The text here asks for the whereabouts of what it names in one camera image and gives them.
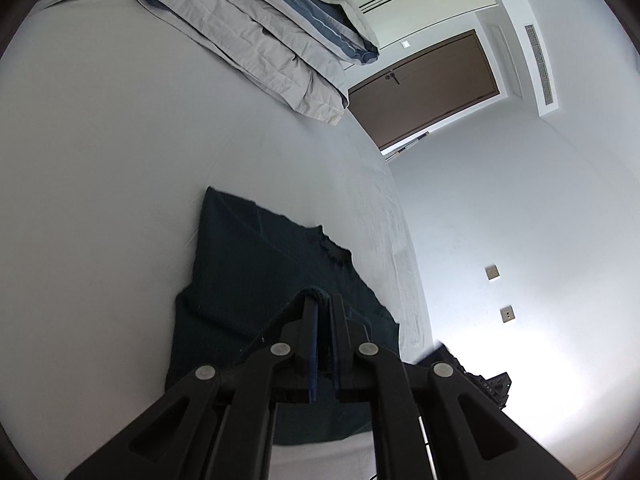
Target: black mechanical device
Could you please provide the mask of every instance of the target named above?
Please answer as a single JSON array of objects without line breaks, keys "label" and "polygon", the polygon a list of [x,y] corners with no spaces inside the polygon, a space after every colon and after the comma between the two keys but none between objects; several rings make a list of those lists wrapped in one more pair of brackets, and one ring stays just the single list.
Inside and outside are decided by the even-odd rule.
[{"label": "black mechanical device", "polygon": [[370,404],[380,480],[434,479],[420,416],[439,480],[575,480],[501,412],[508,376],[472,376],[444,347],[403,363],[345,318],[340,296],[306,297],[280,342],[243,365],[189,373],[67,480],[266,480],[277,405],[314,400],[323,353],[336,398]]}]

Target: white bed sheet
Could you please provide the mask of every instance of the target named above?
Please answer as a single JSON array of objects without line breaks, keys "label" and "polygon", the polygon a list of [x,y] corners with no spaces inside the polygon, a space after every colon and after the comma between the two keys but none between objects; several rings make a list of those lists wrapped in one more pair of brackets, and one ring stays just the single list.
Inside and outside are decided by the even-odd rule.
[{"label": "white bed sheet", "polygon": [[[0,118],[0,420],[40,480],[162,394],[207,186],[322,224],[402,357],[431,346],[393,179],[350,113],[296,114],[134,0],[70,0],[0,60]],[[276,448],[271,479],[373,467],[365,434]]]}]

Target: wooden door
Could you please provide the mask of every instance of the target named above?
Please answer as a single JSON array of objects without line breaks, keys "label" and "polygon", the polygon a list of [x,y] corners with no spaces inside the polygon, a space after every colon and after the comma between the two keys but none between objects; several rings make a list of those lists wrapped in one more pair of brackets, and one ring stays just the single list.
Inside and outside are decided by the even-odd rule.
[{"label": "wooden door", "polygon": [[484,50],[471,30],[409,56],[354,86],[349,108],[383,150],[498,94]]}]

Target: metal rivet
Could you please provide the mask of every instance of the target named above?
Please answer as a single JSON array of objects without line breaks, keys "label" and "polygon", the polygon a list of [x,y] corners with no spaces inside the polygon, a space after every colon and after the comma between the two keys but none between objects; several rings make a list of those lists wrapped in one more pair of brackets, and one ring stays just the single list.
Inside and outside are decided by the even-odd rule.
[{"label": "metal rivet", "polygon": [[196,377],[201,381],[208,381],[209,379],[213,379],[215,375],[216,369],[211,365],[204,365],[196,370]]},{"label": "metal rivet", "polygon": [[271,353],[273,355],[283,356],[291,352],[291,347],[286,343],[276,343],[271,345]]},{"label": "metal rivet", "polygon": [[453,368],[451,365],[446,363],[437,363],[433,367],[433,373],[435,373],[438,377],[451,377],[453,375]]},{"label": "metal rivet", "polygon": [[362,343],[358,346],[358,352],[362,355],[375,355],[378,353],[378,345],[375,343]]}]

